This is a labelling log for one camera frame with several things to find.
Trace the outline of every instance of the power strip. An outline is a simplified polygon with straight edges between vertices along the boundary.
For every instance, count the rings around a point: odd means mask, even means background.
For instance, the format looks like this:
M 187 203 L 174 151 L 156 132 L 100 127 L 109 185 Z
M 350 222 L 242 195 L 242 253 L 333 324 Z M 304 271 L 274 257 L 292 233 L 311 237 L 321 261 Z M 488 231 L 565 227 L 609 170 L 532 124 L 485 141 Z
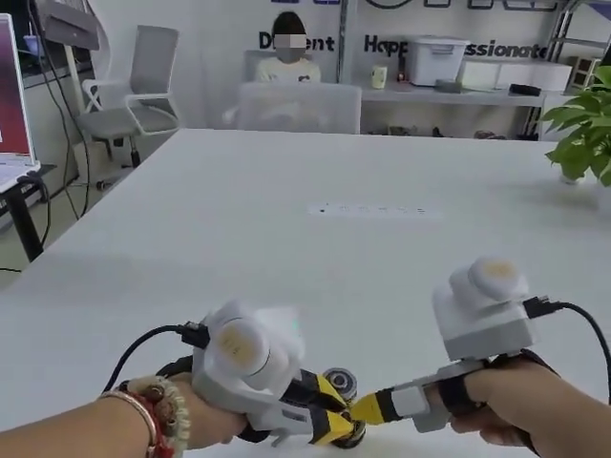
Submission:
M 360 219 L 441 219 L 437 210 L 428 208 L 396 207 L 388 205 L 355 205 L 324 203 L 310 205 L 308 212 L 317 217 L 339 217 Z

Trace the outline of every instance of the black desk leg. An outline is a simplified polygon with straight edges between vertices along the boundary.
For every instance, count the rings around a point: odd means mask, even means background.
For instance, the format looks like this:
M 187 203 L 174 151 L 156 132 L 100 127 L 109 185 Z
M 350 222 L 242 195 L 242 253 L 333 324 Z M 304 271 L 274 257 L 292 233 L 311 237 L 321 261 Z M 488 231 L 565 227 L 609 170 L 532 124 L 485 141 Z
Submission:
M 11 212 L 12 222 L 15 225 L 17 234 L 19 234 L 21 244 L 26 250 L 28 260 L 32 262 L 42 255 L 43 247 L 32 221 L 32 215 L 30 215 L 26 198 L 21 192 L 21 186 L 15 186 L 5 193 L 4 200 L 7 203 L 9 212 Z

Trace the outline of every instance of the shelf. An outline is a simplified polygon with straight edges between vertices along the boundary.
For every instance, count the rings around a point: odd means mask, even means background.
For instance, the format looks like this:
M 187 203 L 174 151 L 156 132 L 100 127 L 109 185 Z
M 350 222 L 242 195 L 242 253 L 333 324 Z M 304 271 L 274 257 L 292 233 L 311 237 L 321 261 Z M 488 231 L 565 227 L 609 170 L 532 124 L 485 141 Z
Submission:
M 449 105 L 493 105 L 503 107 L 535 107 L 540 108 L 546 95 L 561 95 L 562 93 L 541 93 L 532 95 L 508 94 L 506 90 L 494 92 L 465 91 L 460 94 L 441 93 L 433 88 L 421 88 L 410 83 L 390 81 L 386 89 L 372 89 L 370 84 L 355 83 L 363 89 L 364 102 L 412 102 L 437 103 Z
M 577 38 L 556 38 L 554 41 L 564 45 L 580 45 L 587 46 L 589 48 L 599 48 L 601 50 L 607 49 L 607 43 L 602 41 L 578 40 Z

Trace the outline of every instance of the wrist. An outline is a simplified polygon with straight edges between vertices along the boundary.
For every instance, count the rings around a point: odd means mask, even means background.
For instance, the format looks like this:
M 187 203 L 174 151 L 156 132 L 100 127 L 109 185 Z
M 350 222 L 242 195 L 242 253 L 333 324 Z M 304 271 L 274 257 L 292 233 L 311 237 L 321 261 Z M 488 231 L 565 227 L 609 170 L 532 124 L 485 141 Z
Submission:
M 559 416 L 555 433 L 567 457 L 601 457 L 611 448 L 611 407 L 574 389 L 560 403 L 564 413 Z
M 132 451 L 129 456 L 146 455 L 151 432 L 135 408 L 118 398 L 97 399 L 93 407 L 100 419 L 100 429 L 108 431 L 111 442 L 129 448 Z

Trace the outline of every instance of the laptop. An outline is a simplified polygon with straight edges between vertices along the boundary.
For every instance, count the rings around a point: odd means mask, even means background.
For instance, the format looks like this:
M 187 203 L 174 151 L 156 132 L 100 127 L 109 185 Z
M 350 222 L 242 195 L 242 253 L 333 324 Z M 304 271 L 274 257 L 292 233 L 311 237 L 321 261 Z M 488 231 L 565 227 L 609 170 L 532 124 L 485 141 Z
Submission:
M 38 170 L 12 19 L 0 13 L 0 194 Z

